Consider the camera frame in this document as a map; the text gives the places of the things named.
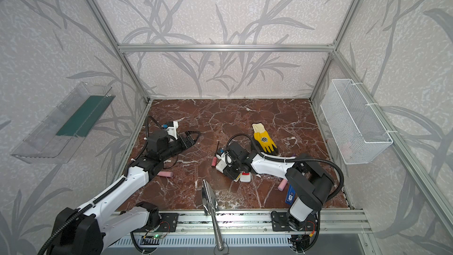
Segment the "black mounting plate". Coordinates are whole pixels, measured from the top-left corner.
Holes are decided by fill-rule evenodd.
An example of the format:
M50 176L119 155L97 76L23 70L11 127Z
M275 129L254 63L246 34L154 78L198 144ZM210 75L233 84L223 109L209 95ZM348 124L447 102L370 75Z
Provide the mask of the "black mounting plate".
M289 225L288 225L288 216L287 212L276 212L272 211L270 213L270 219L272 220L272 230L273 231L294 231ZM309 221L315 223L315 216L313 214L309 214L306 221L305 221L305 229L307 232L313 231L313 224L310 223Z
M162 217L162 224L160 224L159 228L156 229L154 232L175 232L176 225L178 224L178 213L160 213ZM144 228L136 229L134 232L146 232Z

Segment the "green sheet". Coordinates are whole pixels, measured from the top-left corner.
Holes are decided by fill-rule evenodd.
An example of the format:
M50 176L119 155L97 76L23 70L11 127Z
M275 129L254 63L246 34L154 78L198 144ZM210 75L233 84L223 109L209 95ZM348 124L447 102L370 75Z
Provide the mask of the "green sheet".
M86 137L115 96L92 95L57 132L57 136Z

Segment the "mesh basket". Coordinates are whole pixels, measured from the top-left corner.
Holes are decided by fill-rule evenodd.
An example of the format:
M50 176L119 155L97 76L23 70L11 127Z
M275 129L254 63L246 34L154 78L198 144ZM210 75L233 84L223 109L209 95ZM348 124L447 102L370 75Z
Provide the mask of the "mesh basket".
M346 164L369 163L393 143L351 79L332 80L321 109Z

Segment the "yellow work glove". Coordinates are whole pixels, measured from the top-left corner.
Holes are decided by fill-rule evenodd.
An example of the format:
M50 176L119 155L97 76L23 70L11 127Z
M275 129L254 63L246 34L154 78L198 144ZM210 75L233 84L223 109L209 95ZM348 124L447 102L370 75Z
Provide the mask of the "yellow work glove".
M264 125L262 123L255 123L252 124L253 137L256 141L263 147L263 150L267 154L277 155L278 150L277 146L275 145L274 141L269 137L269 133L264 129Z

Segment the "pink sponge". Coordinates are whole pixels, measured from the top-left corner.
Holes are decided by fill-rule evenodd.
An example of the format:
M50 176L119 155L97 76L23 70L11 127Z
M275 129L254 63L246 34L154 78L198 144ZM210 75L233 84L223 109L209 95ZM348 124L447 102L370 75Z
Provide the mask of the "pink sponge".
M157 175L163 176L166 178L172 178L173 177L173 172L159 172Z
M282 182L280 182L280 185L277 187L277 189L280 191L283 191L283 189L285 188L287 183L288 183L288 180L283 179Z

